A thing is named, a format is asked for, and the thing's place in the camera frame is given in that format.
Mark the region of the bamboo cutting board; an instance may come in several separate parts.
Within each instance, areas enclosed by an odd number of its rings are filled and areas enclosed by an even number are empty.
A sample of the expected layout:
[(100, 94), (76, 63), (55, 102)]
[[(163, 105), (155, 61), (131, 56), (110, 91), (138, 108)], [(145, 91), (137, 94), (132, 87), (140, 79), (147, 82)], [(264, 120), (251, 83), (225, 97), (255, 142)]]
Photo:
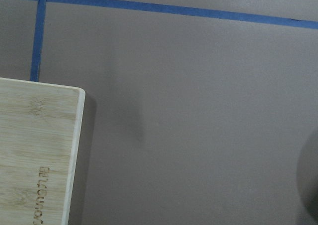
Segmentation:
[(0, 222), (66, 225), (85, 91), (0, 80)]

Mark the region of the green bowl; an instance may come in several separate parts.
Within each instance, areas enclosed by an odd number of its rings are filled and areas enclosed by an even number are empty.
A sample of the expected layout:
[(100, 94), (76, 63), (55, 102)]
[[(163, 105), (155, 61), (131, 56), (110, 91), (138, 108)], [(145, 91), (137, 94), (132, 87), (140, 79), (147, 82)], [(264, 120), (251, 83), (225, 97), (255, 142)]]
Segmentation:
[(297, 164), (297, 189), (304, 206), (301, 225), (318, 223), (318, 132), (307, 139)]

